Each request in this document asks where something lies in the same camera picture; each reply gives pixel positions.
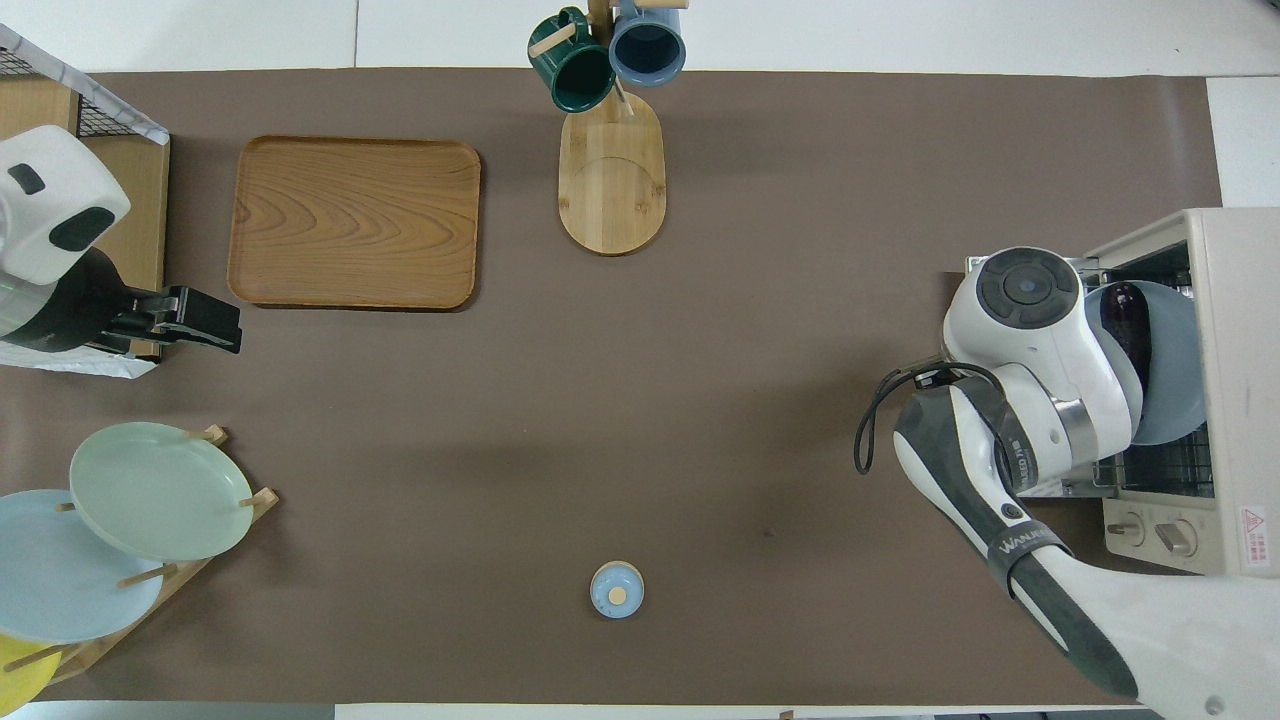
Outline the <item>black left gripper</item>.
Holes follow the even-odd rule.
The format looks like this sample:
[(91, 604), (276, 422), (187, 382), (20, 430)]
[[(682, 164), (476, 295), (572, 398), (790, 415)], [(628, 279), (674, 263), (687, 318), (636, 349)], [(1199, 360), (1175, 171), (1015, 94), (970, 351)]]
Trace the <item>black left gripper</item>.
[(108, 323), (111, 340), (161, 346), (189, 343), (229, 354), (241, 351), (241, 310), (187, 286), (160, 291), (128, 288), (122, 310)]

